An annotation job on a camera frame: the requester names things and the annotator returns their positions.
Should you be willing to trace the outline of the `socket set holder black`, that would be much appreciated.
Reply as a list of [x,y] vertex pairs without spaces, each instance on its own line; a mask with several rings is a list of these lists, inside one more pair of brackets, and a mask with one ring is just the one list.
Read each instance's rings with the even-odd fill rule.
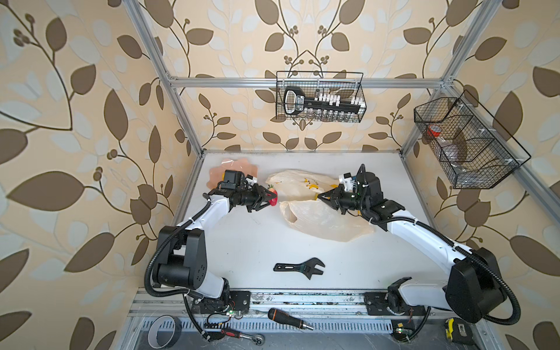
[[367,109],[366,103],[361,98],[352,97],[350,100],[343,100],[339,95],[324,93],[312,96],[311,93],[305,93],[303,89],[295,86],[290,86],[284,91],[280,104],[286,115],[299,115],[312,111],[360,115]]

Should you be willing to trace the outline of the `red toy apple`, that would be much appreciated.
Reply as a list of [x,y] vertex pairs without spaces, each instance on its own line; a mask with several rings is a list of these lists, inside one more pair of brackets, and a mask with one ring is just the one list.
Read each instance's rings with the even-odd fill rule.
[[278,201],[278,192],[274,188],[268,188],[268,191],[270,192],[270,194],[268,195],[268,203],[272,207],[275,207]]

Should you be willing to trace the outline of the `black orange screwdriver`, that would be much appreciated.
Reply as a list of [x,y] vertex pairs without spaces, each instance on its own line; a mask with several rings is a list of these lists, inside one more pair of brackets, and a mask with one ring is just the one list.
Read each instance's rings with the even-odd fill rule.
[[302,319],[291,316],[288,313],[275,308],[268,310],[268,319],[280,325],[287,325],[301,330],[314,330],[311,325]]

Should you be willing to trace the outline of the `red handled ratchet wrench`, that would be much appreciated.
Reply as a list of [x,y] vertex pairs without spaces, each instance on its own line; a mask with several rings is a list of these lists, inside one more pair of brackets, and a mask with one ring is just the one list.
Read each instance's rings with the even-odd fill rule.
[[221,329],[221,334],[227,335],[231,338],[239,338],[252,341],[253,344],[259,347],[263,346],[265,343],[265,337],[261,334],[250,335],[230,328]]

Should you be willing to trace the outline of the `black adjustable wrench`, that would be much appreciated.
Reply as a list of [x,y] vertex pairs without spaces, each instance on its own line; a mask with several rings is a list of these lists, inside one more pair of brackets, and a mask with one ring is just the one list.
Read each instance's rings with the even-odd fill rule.
[[299,272],[303,274],[308,280],[315,275],[321,276],[324,274],[324,271],[319,269],[325,268],[326,265],[319,259],[319,258],[311,258],[305,262],[299,264],[292,264],[292,263],[277,263],[273,271],[274,272]]

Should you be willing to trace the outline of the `banana print plastic bag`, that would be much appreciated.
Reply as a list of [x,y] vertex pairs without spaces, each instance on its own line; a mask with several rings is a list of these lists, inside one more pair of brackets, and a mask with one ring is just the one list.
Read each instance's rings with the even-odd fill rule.
[[278,195],[279,210],[287,224],[309,236],[335,242],[351,242],[376,229],[359,217],[342,215],[318,199],[318,195],[335,189],[337,179],[329,176],[285,170],[266,180]]

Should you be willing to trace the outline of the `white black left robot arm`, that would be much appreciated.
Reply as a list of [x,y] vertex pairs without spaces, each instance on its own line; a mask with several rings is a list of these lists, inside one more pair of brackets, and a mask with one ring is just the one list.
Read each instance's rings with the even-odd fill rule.
[[204,207],[177,226],[165,226],[144,273],[145,291],[153,297],[183,295],[200,301],[213,312],[236,306],[227,279],[209,272],[205,233],[235,207],[249,213],[275,206],[277,192],[258,184],[255,177],[227,170],[216,188],[203,194]]

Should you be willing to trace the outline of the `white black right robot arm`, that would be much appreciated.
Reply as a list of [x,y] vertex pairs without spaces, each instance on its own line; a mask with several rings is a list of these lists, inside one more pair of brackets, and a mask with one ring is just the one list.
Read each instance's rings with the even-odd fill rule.
[[385,302],[392,313],[424,306],[452,311],[470,323],[485,319],[497,325],[514,325],[521,319],[519,300],[502,278],[492,252],[472,249],[417,220],[403,205],[385,198],[380,179],[364,166],[355,175],[341,175],[336,188],[317,198],[341,214],[356,211],[369,225],[417,248],[446,274],[439,281],[403,277],[393,282]]

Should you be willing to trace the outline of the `black tape roll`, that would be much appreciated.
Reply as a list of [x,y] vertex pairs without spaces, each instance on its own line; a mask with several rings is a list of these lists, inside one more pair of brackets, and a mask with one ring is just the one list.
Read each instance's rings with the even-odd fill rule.
[[179,341],[181,333],[182,323],[178,317],[160,316],[150,325],[147,342],[152,349],[170,349]]

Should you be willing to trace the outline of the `yellow black tape measure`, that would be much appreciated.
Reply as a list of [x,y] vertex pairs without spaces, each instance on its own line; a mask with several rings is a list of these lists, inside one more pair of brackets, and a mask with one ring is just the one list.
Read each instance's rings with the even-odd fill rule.
[[446,338],[452,343],[474,346],[473,330],[465,320],[452,317],[445,321]]

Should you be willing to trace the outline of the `pink fruit plate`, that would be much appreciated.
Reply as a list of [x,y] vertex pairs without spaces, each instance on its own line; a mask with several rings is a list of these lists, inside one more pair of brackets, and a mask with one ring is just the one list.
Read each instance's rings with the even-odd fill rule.
[[258,176],[258,167],[251,163],[248,158],[239,159],[223,159],[219,166],[211,168],[209,170],[209,180],[207,182],[207,188],[216,188],[219,181],[223,181],[225,172],[227,170],[241,171],[244,175],[251,175],[253,177]]

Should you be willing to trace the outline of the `clear bottle red cap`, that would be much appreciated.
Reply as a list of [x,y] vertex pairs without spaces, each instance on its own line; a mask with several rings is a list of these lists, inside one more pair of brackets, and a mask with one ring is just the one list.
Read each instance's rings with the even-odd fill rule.
[[466,172],[459,162],[459,146],[443,137],[443,129],[439,125],[428,125],[427,135],[434,140],[435,153],[443,165],[450,166],[454,172]]

